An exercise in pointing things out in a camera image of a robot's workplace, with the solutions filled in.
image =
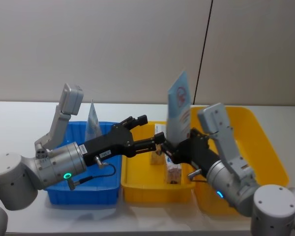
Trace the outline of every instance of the gray wall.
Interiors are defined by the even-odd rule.
[[[0,0],[0,100],[295,105],[295,0]]]

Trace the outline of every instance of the white table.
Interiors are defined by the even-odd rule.
[[[13,151],[34,155],[34,141],[47,133],[56,103],[0,102],[0,154]],[[102,121],[121,121],[128,116],[146,114],[148,120],[166,120],[166,105],[96,104]],[[268,135],[295,185],[295,107],[248,106]],[[82,104],[71,120],[86,120],[89,104]],[[249,235],[249,219],[219,218],[202,214],[195,203],[166,204],[154,207],[131,206],[122,197],[116,206],[53,206],[47,192],[40,191],[26,209],[8,211],[7,232],[50,235],[49,233],[175,232],[175,235]]]

